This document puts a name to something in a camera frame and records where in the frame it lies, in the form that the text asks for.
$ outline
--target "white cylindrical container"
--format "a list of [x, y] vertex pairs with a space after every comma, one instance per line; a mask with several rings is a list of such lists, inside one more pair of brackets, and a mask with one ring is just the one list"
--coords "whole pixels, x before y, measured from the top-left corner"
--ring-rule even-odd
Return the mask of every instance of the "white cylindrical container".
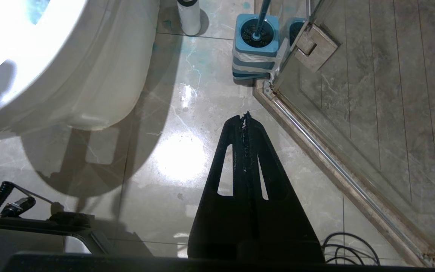
[[201, 10], [198, 0], [177, 0], [182, 31], [194, 36], [201, 29]]

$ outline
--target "shower enclosure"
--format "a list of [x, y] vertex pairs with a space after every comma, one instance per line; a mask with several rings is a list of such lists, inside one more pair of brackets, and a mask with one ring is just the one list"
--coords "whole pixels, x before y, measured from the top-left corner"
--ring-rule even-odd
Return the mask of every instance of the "shower enclosure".
[[282, 41], [305, 24], [255, 96], [402, 255], [435, 265], [435, 0], [274, 0], [271, 14]]

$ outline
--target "black wire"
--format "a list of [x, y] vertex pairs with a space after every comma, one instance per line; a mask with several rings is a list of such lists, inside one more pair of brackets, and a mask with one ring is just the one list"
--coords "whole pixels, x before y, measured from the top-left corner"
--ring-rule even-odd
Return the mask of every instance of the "black wire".
[[[334, 237], [334, 236], [338, 236], [338, 235], [351, 236], [351, 237], [353, 237], [353, 238], [355, 238], [355, 239], [358, 239], [359, 241], [361, 241], [362, 243], [364, 243], [364, 245], [366, 245], [366, 246], [370, 249], [370, 251], [373, 253], [373, 256], [368, 255], [367, 253], [364, 253], [364, 252], [362, 252], [362, 251], [360, 251], [360, 250], [357, 250], [357, 249], [352, 248], [352, 247], [349, 247], [349, 246], [342, 246], [342, 245], [340, 245], [340, 244], [328, 244], [328, 241], [329, 241], [332, 237]], [[327, 263], [330, 262], [330, 261], [332, 261], [332, 260], [335, 260], [335, 263], [338, 264], [338, 263], [337, 263], [337, 260], [339, 260], [339, 259], [343, 259], [343, 260], [346, 260], [346, 261], [352, 262], [353, 264], [357, 264], [357, 263], [355, 263], [354, 261], [350, 260], [349, 258], [339, 257], [339, 256], [338, 256], [338, 251], [339, 251], [341, 248], [343, 248], [343, 249], [345, 249], [346, 251], [348, 250], [348, 251], [352, 252], [352, 254], [355, 255], [355, 256], [358, 258], [358, 260], [360, 261], [361, 265], [364, 265], [364, 262], [362, 261], [362, 258], [359, 256], [359, 254], [364, 255], [365, 257], [370, 258], [371, 260], [373, 260], [373, 262], [375, 262], [378, 266], [380, 266], [380, 260], [379, 260], [379, 258], [378, 258], [377, 253], [375, 252], [375, 250], [372, 248], [372, 246], [370, 246], [369, 243], [367, 243], [364, 239], [358, 237], [357, 235], [354, 235], [354, 234], [351, 234], [351, 233], [347, 233], [347, 232], [335, 232], [335, 233], [332, 233], [332, 234], [330, 234], [329, 236], [327, 236], [327, 237], [325, 238], [325, 241], [323, 242], [323, 245], [321, 246], [321, 250], [322, 250], [324, 256], [325, 256], [325, 248], [327, 248], [327, 247], [336, 247], [336, 248], [337, 248], [337, 249], [335, 250], [335, 256], [334, 256], [333, 258], [327, 260], [327, 261], [326, 261]]]

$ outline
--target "toilet bowl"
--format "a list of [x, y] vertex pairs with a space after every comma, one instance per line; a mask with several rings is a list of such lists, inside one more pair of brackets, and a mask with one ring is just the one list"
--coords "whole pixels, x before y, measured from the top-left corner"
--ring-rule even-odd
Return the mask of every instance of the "toilet bowl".
[[58, 123], [103, 129], [128, 115], [158, 12], [158, 0], [0, 0], [0, 139]]

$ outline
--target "glass shower door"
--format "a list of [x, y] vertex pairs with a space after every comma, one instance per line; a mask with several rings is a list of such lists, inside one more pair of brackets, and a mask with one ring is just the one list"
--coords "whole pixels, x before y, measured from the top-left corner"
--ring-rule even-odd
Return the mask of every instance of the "glass shower door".
[[337, 48], [316, 71], [295, 48], [273, 91], [435, 244], [435, 1], [313, 6]]

